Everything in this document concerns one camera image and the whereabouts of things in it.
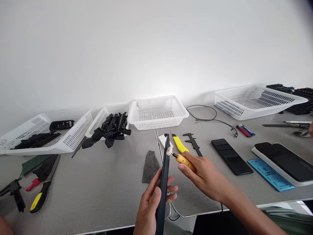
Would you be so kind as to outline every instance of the white plastic basket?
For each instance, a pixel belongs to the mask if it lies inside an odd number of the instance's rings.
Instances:
[[[118,113],[127,112],[128,114],[128,111],[129,111],[129,103],[116,104],[116,105],[111,105],[111,106],[102,108],[99,111],[96,118],[94,119],[94,121],[92,122],[92,124],[90,125],[90,127],[88,128],[88,130],[86,131],[86,134],[85,134],[86,137],[91,138],[91,136],[95,132],[95,129],[100,127],[102,123],[105,121],[105,119],[107,118],[107,116],[110,115],[111,113],[118,114]]]
[[[86,130],[92,122],[91,109],[55,111],[41,113],[13,129],[0,138],[0,155],[40,155],[73,152],[83,139]],[[30,138],[34,134],[48,133],[53,121],[74,120],[74,126],[68,130],[57,131],[58,137],[40,148],[11,149]]]
[[[138,130],[178,126],[188,111],[176,96],[135,100],[129,108],[128,122]]]
[[[215,92],[215,106],[237,120],[279,113],[286,108],[305,103],[303,97],[273,89],[249,85]]]

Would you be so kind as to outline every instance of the black smartphone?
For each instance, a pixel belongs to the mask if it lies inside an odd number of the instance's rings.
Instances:
[[[305,182],[313,180],[313,165],[283,145],[265,142],[254,146],[296,181]]]
[[[236,153],[225,139],[212,140],[218,153],[222,156],[226,164],[235,175],[245,175],[253,173],[248,164]]]

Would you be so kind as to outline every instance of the gray work surface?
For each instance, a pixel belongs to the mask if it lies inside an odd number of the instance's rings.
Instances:
[[[190,153],[197,156],[197,152],[193,149],[191,143],[186,143],[189,140],[188,136],[182,136],[185,133],[193,133],[196,142],[200,147],[202,155],[210,159],[220,172],[236,187],[243,190],[251,201],[256,205],[306,200],[313,198],[313,185],[296,187],[295,189],[278,192],[276,191],[256,170],[254,173],[242,176],[236,176],[220,157],[218,152],[213,147],[211,140],[225,139],[235,151],[245,161],[258,158],[251,149],[257,143],[269,142],[281,144],[288,147],[290,150],[298,154],[300,157],[313,164],[313,138],[298,137],[293,134],[298,128],[282,128],[282,127],[264,127],[262,124],[282,124],[282,121],[287,120],[313,120],[312,115],[296,116],[285,112],[284,114],[274,114],[264,117],[253,118],[249,120],[238,121],[224,113],[215,106],[212,106],[217,111],[216,119],[222,120],[232,126],[244,124],[247,128],[253,131],[256,135],[247,138],[238,130],[238,137],[235,138],[235,131],[223,123],[217,121],[195,121],[191,115],[185,118],[179,126],[158,129],[158,135],[170,133],[176,134],[184,146]],[[211,119],[214,117],[214,111],[206,107],[196,107],[188,109],[195,117],[200,119]],[[173,152],[179,153],[175,142],[170,138],[174,145]],[[169,174],[174,175],[173,183],[178,185],[177,199],[173,202],[176,211],[186,217],[202,213],[216,212],[221,210],[221,204],[208,199],[200,192],[189,179],[182,175],[177,168],[178,162],[175,158],[171,158]]]
[[[276,114],[237,121],[217,110],[217,119],[231,125],[244,124],[256,133],[246,138],[238,132],[219,122],[195,121],[193,117],[185,118],[177,127],[157,129],[158,135],[172,131],[184,143],[191,153],[197,155],[191,143],[185,143],[191,132],[200,146],[203,156],[209,158],[225,177],[238,188],[242,189],[256,204],[269,204],[282,201],[305,200],[313,198],[313,186],[297,187],[279,193],[256,171],[250,175],[234,175],[217,151],[211,140],[224,138],[245,160],[257,158],[251,149],[261,142],[280,142],[292,151],[313,164],[313,139],[297,137],[292,134],[296,128],[271,128],[262,124],[280,123],[284,120],[310,120],[312,116],[295,116],[289,113]],[[211,118],[212,113],[205,107],[192,108],[191,112],[199,118]],[[136,216],[140,198],[147,184],[142,184],[142,173],[145,156],[148,150],[155,151],[161,165],[160,153],[155,130],[138,131],[133,125],[131,136],[123,141],[116,141],[108,149],[104,141],[99,141],[89,149],[81,149],[72,159],[72,153],[62,154],[52,185],[43,208],[31,214],[29,208],[41,190],[41,185],[30,192],[26,187],[35,178],[34,174],[20,181],[20,190],[25,204],[25,212],[17,211],[14,198],[9,195],[0,197],[0,215],[12,226],[16,235],[30,234],[61,234],[72,235],[92,233],[119,227],[132,226]],[[179,153],[173,138],[174,152]],[[5,187],[13,179],[18,178],[21,164],[31,156],[0,156],[0,188]],[[178,162],[170,160],[169,175],[175,176],[173,185],[178,185],[178,198],[173,202],[175,209],[182,216],[221,211],[221,205],[207,198],[177,168]]]
[[[104,141],[93,147],[62,154],[52,178],[45,204],[31,214],[31,204],[42,184],[31,191],[34,174],[20,181],[26,208],[19,213],[13,196],[0,197],[0,215],[11,225],[16,235],[81,234],[132,226],[140,199],[148,184],[142,183],[143,167],[148,150],[159,149],[155,130],[138,131],[123,141],[115,141],[108,149]],[[0,188],[18,178],[22,163],[31,156],[0,156]]]

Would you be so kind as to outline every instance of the yellow utility knife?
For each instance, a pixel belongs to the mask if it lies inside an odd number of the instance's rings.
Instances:
[[[61,157],[61,155],[58,155],[58,157],[56,158],[46,182],[43,183],[43,186],[42,186],[40,193],[36,196],[32,206],[30,208],[31,213],[35,213],[35,212],[39,211],[41,209],[42,205],[44,204],[45,199],[47,197],[49,186],[51,184],[52,176],[55,172],[56,166],[59,163],[60,157]]]
[[[171,132],[171,134],[172,134],[172,136],[173,136],[173,139],[174,139],[174,141],[175,141],[175,144],[176,144],[178,150],[179,150],[181,153],[183,153],[183,152],[185,152],[185,151],[189,152],[189,150],[186,149],[186,147],[185,147],[185,146],[183,145],[183,143],[180,141],[179,137],[176,136],[175,134],[173,134],[172,132]]]

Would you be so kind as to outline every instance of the human hand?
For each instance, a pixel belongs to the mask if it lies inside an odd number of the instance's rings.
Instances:
[[[156,175],[151,180],[146,191],[143,193],[138,209],[136,225],[133,235],[155,235],[157,222],[156,222],[156,210],[161,199],[161,181],[159,178],[162,174],[162,168],[160,168]],[[174,181],[174,176],[169,176],[167,183],[170,184]],[[176,192],[178,186],[167,186],[167,192]],[[177,194],[171,194],[166,197],[166,203],[170,203],[177,198]]]
[[[220,173],[209,159],[196,157],[187,151],[182,155],[194,165],[197,173],[192,172],[184,164],[178,165],[179,170],[209,198],[224,204],[228,196],[239,191]]]
[[[310,125],[309,133],[310,133],[311,137],[313,138],[313,122]]]

